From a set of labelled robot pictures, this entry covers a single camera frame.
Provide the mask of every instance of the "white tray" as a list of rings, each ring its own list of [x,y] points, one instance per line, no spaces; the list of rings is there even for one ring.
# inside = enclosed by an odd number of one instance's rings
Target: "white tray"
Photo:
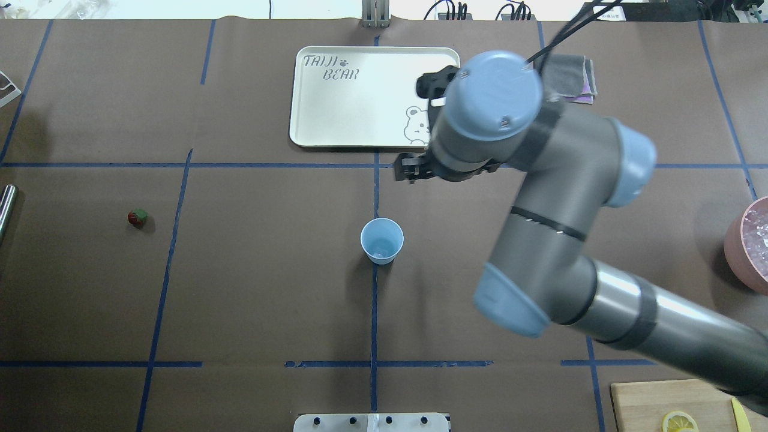
[[[459,66],[450,48],[308,46],[296,55],[290,138],[303,147],[423,148],[416,79]]]

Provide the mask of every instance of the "cable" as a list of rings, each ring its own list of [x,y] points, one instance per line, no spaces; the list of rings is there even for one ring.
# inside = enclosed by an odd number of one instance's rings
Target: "cable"
[[[520,2],[520,6],[518,6],[518,13],[515,14],[515,21],[522,21],[525,17],[525,2]]]
[[[584,21],[579,22],[577,25],[574,25],[575,22],[578,19],[581,19],[586,13],[582,13],[584,11],[588,11],[591,8],[585,8],[582,9],[581,12],[579,12],[572,20],[570,20],[566,25],[563,26],[563,28],[560,29],[560,31],[556,34],[556,36],[552,39],[552,42],[549,43],[549,45],[543,47],[539,52],[532,55],[528,59],[528,63],[534,61],[536,58],[541,57],[541,61],[538,64],[538,73],[541,74],[544,71],[544,66],[546,64],[547,59],[549,58],[549,53],[552,51],[552,49],[560,44],[560,42],[564,41],[571,35],[573,35],[575,32],[577,32],[579,29],[583,28],[585,25],[589,24],[590,22],[593,22],[595,19],[597,19],[599,16],[603,15],[605,12],[610,11],[614,6],[621,3],[622,0],[614,0],[611,4],[608,6],[602,8],[600,11],[590,15],[589,18],[586,18]],[[594,0],[592,3],[590,3],[590,6],[594,5],[595,3],[600,3],[600,0]]]
[[[507,6],[512,8],[512,13],[509,15],[510,18],[511,18],[512,15],[515,14],[515,5],[513,5],[512,3],[507,3],[506,5],[503,5],[502,8],[500,8],[498,10],[498,14],[496,14],[496,18],[493,18],[494,21],[496,21],[498,19],[498,17],[502,16],[502,12],[504,11],[504,8],[506,8]]]
[[[429,17],[429,13],[432,12],[432,10],[434,10],[437,7],[437,5],[439,5],[440,3],[443,3],[443,2],[450,3],[450,5],[451,5],[451,9],[449,9],[445,13],[445,19],[451,19],[451,10],[453,10],[454,14],[456,13],[456,5],[453,4],[453,0],[438,0],[437,2],[435,2],[434,5],[430,6],[430,8],[427,11],[427,13],[424,14],[424,19],[427,19]]]
[[[531,16],[533,16],[533,13],[531,12],[531,6],[525,5],[525,8],[528,10],[528,14],[525,14],[525,11],[523,11],[523,16],[525,21],[531,21]]]
[[[713,19],[712,19],[712,7],[710,6],[710,4],[709,4],[709,3],[707,3],[707,2],[704,2],[703,0],[702,0],[701,4],[707,7],[707,10],[706,10],[706,11],[704,11],[704,13],[705,13],[705,16],[709,17],[709,18],[707,18],[707,19],[709,19],[709,20],[711,20],[711,21],[712,21],[712,20],[713,20]]]
[[[717,17],[717,21],[723,20],[723,14],[725,13],[725,10],[728,9],[732,4],[733,4],[732,2],[723,1],[723,7],[720,9],[720,15]]]
[[[699,19],[709,19],[707,17],[707,11],[704,10],[704,2],[702,0],[696,1],[696,9],[699,11]]]

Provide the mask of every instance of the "knife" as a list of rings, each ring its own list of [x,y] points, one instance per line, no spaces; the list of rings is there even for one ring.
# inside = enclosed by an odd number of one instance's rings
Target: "knife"
[[[746,418],[744,407],[735,397],[731,397],[730,404],[733,405],[733,416],[736,418],[737,432],[752,432],[749,419]]]

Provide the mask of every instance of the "brown table surface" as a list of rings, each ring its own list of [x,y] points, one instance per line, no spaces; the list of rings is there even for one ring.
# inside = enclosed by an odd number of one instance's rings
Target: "brown table surface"
[[[611,383],[687,376],[565,327],[519,337],[472,306],[521,173],[395,183],[394,152],[288,137],[304,46],[466,61],[530,55],[560,26],[1,23],[0,69],[25,93],[0,109],[0,184],[21,190],[0,248],[0,427],[292,430],[297,414],[375,408],[450,413],[453,430],[616,430]],[[586,109],[659,151],[587,252],[761,328],[768,297],[722,243],[768,194],[766,41],[759,25],[601,22],[558,50],[595,61]],[[377,271],[359,246],[375,215],[406,233]]]

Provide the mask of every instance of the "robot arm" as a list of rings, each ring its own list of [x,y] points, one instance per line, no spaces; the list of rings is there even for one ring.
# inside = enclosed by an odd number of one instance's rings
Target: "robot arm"
[[[550,322],[706,380],[768,416],[768,336],[581,253],[600,207],[631,202],[653,172],[644,135],[548,95],[523,58],[493,51],[423,76],[429,146],[396,180],[463,181],[506,163],[527,175],[475,292],[496,324]],[[433,106],[445,97],[441,108]]]

